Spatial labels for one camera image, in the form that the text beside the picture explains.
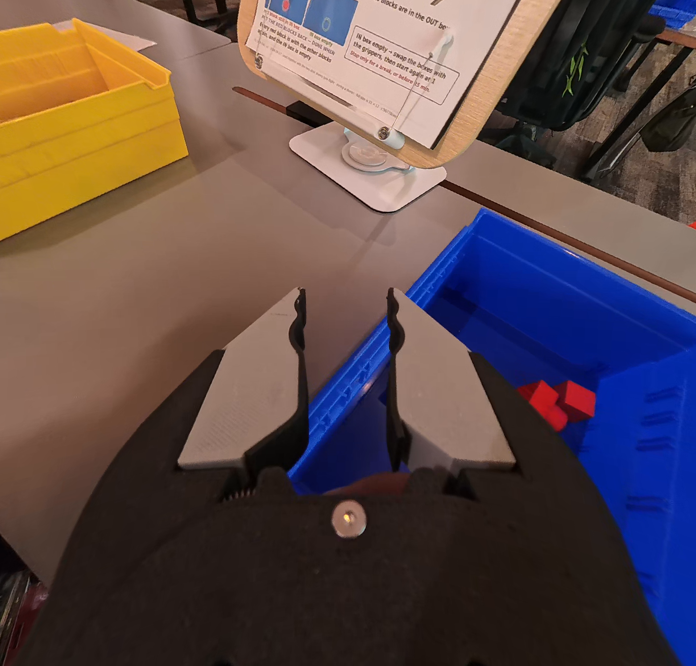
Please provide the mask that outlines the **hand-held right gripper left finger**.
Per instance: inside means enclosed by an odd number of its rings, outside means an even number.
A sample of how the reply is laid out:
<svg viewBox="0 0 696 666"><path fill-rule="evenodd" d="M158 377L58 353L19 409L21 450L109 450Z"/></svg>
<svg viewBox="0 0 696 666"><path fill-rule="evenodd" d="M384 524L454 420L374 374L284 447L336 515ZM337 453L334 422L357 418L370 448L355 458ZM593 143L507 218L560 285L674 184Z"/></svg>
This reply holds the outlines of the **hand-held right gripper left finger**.
<svg viewBox="0 0 696 666"><path fill-rule="evenodd" d="M306 291L293 288L225 346L181 469L294 468L309 441L305 326Z"/></svg>

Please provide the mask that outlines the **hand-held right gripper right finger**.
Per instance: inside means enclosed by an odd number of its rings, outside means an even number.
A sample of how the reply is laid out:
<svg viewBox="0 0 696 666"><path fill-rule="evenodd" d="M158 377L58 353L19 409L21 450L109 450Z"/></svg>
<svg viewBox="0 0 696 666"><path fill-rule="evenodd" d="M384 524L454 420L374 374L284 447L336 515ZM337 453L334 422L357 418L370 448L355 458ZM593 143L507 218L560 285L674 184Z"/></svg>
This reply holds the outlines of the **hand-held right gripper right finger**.
<svg viewBox="0 0 696 666"><path fill-rule="evenodd" d="M396 288L386 317L391 469L512 469L516 459L470 350Z"/></svg>

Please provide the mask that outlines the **red one-stud plastic brick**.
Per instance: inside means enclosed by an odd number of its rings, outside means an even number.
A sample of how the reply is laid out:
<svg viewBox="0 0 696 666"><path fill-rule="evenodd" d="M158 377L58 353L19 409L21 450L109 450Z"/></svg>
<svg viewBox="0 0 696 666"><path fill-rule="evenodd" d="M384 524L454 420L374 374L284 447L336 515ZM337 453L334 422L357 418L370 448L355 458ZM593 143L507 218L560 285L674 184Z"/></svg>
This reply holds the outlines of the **red one-stud plastic brick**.
<svg viewBox="0 0 696 666"><path fill-rule="evenodd" d="M568 415L558 404L559 394L544 381L528 383L517 388L517 392L551 426L561 432L568 424Z"/></svg>

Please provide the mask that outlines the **red wooden cube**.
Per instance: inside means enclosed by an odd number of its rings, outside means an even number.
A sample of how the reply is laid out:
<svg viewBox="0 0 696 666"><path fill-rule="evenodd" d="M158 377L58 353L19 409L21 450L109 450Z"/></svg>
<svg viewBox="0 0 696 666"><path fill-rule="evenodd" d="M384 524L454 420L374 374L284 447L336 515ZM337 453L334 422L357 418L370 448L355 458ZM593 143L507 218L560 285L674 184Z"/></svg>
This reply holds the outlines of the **red wooden cube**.
<svg viewBox="0 0 696 666"><path fill-rule="evenodd" d="M565 381L553 387L558 398L556 406L574 424L593 418L596 408L596 394L572 381Z"/></svg>

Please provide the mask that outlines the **blue plastic bin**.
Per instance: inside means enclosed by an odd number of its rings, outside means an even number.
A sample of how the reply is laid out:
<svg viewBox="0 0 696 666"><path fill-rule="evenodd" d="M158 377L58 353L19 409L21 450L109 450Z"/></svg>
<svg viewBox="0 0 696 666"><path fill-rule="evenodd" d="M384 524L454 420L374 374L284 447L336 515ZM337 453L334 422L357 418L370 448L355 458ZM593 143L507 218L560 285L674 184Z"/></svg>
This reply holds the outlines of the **blue plastic bin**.
<svg viewBox="0 0 696 666"><path fill-rule="evenodd" d="M300 665L694 665L695 316L480 212L406 293L472 352L517 458L363 503L298 590ZM559 433L517 388L572 381Z"/></svg>

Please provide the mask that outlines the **yellow plastic bin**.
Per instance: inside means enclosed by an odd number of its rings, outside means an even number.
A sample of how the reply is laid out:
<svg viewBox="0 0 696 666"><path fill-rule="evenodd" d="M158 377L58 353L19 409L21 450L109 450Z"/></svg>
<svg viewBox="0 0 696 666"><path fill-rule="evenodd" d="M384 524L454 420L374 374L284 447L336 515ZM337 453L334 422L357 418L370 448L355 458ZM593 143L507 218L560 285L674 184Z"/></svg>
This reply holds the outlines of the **yellow plastic bin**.
<svg viewBox="0 0 696 666"><path fill-rule="evenodd" d="M168 69L76 18L1 31L1 240L188 154Z"/></svg>

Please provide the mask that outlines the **person's right hand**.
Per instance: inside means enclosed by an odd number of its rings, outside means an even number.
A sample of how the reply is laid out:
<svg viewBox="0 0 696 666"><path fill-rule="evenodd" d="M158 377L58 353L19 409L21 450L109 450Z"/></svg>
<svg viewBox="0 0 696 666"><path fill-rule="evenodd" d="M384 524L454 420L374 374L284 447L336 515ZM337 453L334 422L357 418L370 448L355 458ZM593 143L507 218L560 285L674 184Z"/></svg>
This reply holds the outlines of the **person's right hand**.
<svg viewBox="0 0 696 666"><path fill-rule="evenodd" d="M364 496L398 496L405 491L410 477L410 473L404 472L377 473L347 486L331 489L324 495L351 499Z"/></svg>

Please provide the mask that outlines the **white stand base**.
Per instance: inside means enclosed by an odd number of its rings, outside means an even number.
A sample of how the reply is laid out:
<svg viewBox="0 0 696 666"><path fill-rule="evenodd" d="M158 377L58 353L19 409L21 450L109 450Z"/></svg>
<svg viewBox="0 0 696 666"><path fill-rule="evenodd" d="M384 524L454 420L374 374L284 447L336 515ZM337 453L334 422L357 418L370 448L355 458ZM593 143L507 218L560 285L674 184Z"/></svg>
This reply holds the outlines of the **white stand base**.
<svg viewBox="0 0 696 666"><path fill-rule="evenodd" d="M289 146L376 212L397 212L446 179L444 167L408 165L336 122L293 137Z"/></svg>

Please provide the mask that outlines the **black hanging bag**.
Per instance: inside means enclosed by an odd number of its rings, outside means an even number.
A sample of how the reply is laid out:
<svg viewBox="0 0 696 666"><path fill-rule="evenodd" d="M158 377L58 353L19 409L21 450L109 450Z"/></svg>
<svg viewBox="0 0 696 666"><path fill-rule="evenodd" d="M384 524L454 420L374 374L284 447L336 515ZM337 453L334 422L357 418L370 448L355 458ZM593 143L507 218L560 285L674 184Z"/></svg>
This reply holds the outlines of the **black hanging bag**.
<svg viewBox="0 0 696 666"><path fill-rule="evenodd" d="M695 86L691 86L644 125L639 137L650 152L672 152L683 147L694 128Z"/></svg>

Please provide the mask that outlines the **instruction sheet on stand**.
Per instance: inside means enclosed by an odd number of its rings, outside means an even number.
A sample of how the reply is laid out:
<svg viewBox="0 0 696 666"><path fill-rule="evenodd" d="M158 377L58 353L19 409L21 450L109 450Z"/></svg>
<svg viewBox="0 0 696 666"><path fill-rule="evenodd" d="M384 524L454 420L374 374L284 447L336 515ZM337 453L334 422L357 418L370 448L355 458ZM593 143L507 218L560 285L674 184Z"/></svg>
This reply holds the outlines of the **instruction sheet on stand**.
<svg viewBox="0 0 696 666"><path fill-rule="evenodd" d="M438 142L431 148L402 135L397 137L402 140L402 145L391 146L387 143L388 136L382 136L382 130L391 132L396 126L387 125L378 118L347 105L344 97L328 95L321 87L310 85L304 77L291 73L271 57L266 57L260 47L248 46L254 21L259 13L258 0L240 2L237 24L239 50L247 68L257 77L283 88L294 99L340 123L371 144L385 149L406 164L416 168L436 168L460 156L474 142L560 1L517 1L475 74L472 85L457 101L454 114L449 118Z"/></svg>

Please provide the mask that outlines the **laminated label sheet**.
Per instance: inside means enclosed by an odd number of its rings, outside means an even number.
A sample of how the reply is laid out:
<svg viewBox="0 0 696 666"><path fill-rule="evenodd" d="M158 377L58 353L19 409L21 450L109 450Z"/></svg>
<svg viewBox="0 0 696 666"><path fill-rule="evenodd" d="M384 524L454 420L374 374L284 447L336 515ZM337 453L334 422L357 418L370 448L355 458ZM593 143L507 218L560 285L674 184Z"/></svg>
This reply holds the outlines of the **laminated label sheet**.
<svg viewBox="0 0 696 666"><path fill-rule="evenodd" d="M53 23L53 27L55 27L58 31L65 32L67 30L73 29L74 28L74 23L75 19L68 19L60 22ZM147 38L142 38L140 36L132 35L132 34L126 34L123 32L120 32L115 29L110 29L107 27L102 27L99 25L95 25L89 22L83 22L87 26L98 30L102 34L109 36L110 38L116 40L117 42L125 45L126 47L129 47L130 49L136 51L136 52L141 52L149 47L154 47L157 45L156 41L152 41Z"/></svg>

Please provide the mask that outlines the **printed instruction sheet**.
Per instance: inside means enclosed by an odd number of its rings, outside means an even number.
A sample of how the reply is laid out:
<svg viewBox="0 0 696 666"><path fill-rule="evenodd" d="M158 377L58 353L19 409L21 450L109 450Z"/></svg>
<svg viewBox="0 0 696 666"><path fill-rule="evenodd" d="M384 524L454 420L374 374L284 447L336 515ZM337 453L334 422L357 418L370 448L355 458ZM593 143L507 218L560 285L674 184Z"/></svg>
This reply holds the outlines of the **printed instruction sheet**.
<svg viewBox="0 0 696 666"><path fill-rule="evenodd" d="M258 0L246 46L433 148L518 0Z"/></svg>

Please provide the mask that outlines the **hanging black jackets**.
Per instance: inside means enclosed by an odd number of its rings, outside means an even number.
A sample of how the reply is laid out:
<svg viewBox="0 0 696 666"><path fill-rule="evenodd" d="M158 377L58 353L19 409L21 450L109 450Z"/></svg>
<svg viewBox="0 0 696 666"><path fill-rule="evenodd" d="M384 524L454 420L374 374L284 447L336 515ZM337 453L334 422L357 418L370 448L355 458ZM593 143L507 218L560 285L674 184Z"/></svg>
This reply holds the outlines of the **hanging black jackets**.
<svg viewBox="0 0 696 666"><path fill-rule="evenodd" d="M496 111L553 131L586 118L629 61L655 1L561 0Z"/></svg>

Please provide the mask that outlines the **wooden table with black legs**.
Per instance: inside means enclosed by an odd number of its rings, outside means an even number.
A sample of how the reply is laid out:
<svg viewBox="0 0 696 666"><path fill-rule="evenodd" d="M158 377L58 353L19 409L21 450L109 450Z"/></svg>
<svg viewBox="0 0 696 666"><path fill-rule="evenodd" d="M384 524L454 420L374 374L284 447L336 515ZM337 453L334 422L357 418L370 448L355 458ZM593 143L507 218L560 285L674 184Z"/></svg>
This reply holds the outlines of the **wooden table with black legs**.
<svg viewBox="0 0 696 666"><path fill-rule="evenodd" d="M624 157L630 153L639 140L640 119L643 112L674 77L677 70L691 53L694 52L695 37L682 30L675 29L664 29L662 33L653 37L647 47L629 68L623 70L617 80L617 85L620 87L621 92L628 89L633 76L658 45L677 45L679 46L679 51L675 53L667 66L648 84L605 140L594 145L589 157L579 170L577 177L581 182L595 184L597 180L613 172Z"/></svg>

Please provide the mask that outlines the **small blue storage bin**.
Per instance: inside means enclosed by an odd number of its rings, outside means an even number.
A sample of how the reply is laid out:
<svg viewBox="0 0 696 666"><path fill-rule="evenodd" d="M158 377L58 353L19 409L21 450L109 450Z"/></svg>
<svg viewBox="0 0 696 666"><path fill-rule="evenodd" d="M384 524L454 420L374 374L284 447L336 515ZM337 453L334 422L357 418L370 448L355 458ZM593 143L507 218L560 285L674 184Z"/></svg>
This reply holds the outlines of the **small blue storage bin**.
<svg viewBox="0 0 696 666"><path fill-rule="evenodd" d="M648 14L663 18L668 29L682 29L695 18L695 0L656 0Z"/></svg>

